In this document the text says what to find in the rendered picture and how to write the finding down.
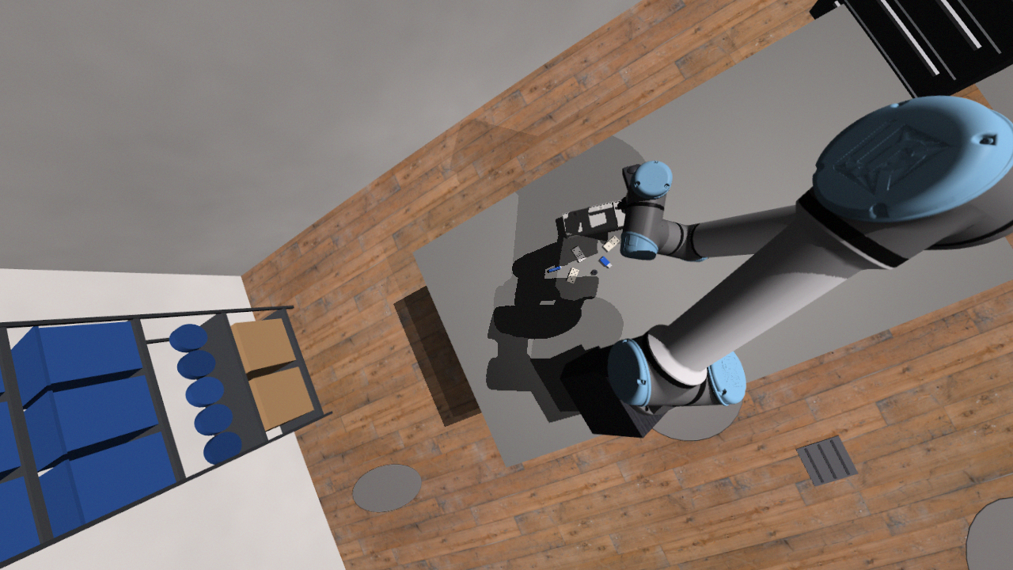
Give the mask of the white rack of bins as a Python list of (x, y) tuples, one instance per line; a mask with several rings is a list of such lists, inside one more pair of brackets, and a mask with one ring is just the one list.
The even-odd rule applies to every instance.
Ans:
[[(616, 208), (618, 202), (621, 202), (621, 199), (615, 202), (598, 203), (596, 206), (562, 214), (562, 218), (564, 218), (563, 222), (565, 222), (564, 226), (567, 227), (565, 228), (565, 231), (567, 231), (567, 239), (585, 237), (585, 235), (596, 234), (597, 232), (619, 230), (619, 228), (623, 228), (625, 214), (622, 213), (622, 210), (618, 210), (618, 208)], [(592, 224), (590, 224), (590, 222), (592, 222)], [(605, 228), (607, 228), (607, 230)]]

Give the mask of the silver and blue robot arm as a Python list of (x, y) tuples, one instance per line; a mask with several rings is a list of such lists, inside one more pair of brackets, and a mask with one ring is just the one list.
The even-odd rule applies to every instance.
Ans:
[(647, 416), (737, 404), (746, 377), (734, 350), (829, 290), (922, 250), (1013, 232), (1013, 123), (972, 100), (929, 95), (876, 109), (833, 138), (815, 167), (796, 209), (693, 225), (663, 219), (668, 165), (623, 167), (623, 257), (753, 255), (672, 324), (611, 347), (608, 376), (623, 403)]

